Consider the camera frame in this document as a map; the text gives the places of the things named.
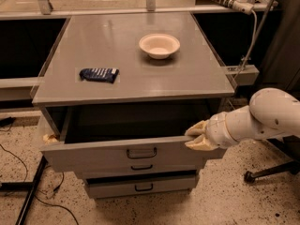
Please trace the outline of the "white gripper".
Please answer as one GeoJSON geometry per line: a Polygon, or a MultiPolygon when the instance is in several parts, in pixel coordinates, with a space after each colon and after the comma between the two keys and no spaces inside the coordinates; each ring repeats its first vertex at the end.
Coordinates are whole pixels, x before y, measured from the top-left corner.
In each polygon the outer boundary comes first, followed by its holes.
{"type": "Polygon", "coordinates": [[[217,148],[228,149],[237,145],[226,126],[226,112],[213,115],[208,122],[202,120],[186,130],[186,136],[196,136],[185,146],[197,151],[213,151],[217,148]]]}

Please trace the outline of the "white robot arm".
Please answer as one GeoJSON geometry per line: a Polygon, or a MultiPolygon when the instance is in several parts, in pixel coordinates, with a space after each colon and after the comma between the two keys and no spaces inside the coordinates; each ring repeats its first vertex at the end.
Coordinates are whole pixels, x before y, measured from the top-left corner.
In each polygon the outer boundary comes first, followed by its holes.
{"type": "Polygon", "coordinates": [[[257,91],[247,106],[214,114],[190,127],[185,146],[192,150],[228,149],[243,140],[300,137],[300,101],[276,88],[257,91]]]}

